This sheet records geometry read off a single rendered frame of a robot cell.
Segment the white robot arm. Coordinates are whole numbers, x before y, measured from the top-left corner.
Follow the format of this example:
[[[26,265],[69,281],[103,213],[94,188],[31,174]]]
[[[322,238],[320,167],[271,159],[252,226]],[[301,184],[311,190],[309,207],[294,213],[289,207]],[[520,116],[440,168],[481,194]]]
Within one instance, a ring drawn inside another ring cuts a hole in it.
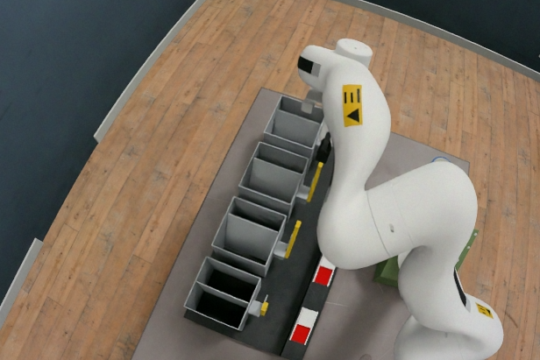
[[[438,161],[364,190],[391,129],[387,101],[366,69],[372,55],[364,43],[340,39],[335,50],[307,46],[298,60],[310,86],[301,111],[323,105],[334,147],[319,248],[346,270],[398,255],[398,288],[411,316],[394,360],[485,360],[501,347],[502,325],[487,303],[464,293],[455,268],[477,218],[468,176]]]

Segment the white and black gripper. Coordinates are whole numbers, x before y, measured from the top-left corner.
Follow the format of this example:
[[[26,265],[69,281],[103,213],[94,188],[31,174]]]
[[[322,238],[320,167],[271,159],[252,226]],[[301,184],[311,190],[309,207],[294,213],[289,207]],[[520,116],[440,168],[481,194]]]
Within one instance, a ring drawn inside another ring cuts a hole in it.
[[[322,149],[320,150],[320,147],[318,147],[319,151],[317,150],[315,160],[326,164],[328,157],[330,155],[331,147],[333,147],[333,143],[332,143],[332,139],[331,139],[330,132],[329,132],[327,123],[325,121],[325,118],[323,119],[323,124],[321,128],[320,136],[319,136],[319,142],[321,142],[320,146]]]

